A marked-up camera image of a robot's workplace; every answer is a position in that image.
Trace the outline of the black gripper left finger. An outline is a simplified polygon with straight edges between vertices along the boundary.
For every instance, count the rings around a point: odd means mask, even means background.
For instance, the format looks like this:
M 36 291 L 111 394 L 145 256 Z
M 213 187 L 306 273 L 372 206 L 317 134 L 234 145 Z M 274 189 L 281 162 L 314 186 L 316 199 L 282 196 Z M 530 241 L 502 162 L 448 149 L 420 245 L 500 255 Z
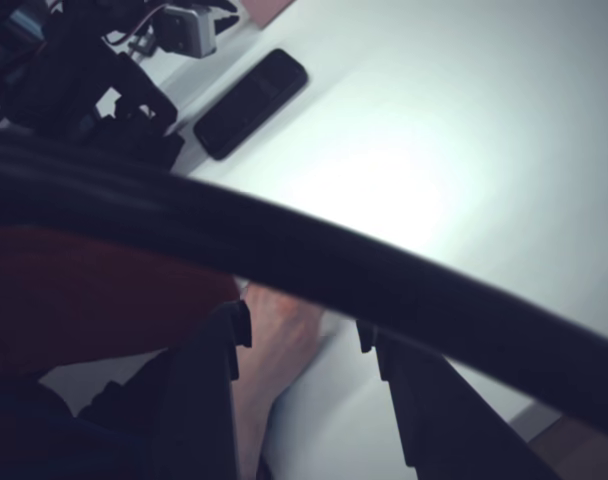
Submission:
M 172 360 L 153 441 L 156 479 L 237 479 L 239 466 L 231 383 L 236 348 L 252 344 L 241 301 L 217 307 Z

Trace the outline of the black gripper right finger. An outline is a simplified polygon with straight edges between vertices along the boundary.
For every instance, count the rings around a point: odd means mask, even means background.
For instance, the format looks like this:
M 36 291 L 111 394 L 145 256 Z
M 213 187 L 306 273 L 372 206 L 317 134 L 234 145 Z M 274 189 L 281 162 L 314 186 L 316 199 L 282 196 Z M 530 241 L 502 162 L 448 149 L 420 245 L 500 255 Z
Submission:
M 443 356 L 356 325 L 362 351 L 376 351 L 405 463 L 419 479 L 558 477 Z

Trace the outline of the person's right hand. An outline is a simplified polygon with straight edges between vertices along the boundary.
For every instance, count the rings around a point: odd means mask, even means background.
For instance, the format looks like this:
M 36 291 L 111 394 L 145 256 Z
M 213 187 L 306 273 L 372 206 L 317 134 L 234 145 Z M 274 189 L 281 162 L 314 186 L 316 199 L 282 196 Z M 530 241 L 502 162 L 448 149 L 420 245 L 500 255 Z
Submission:
M 254 479 L 270 411 L 315 357 L 324 309 L 258 284 L 243 295 L 252 346 L 239 347 L 239 378 L 232 384 L 239 474 Z

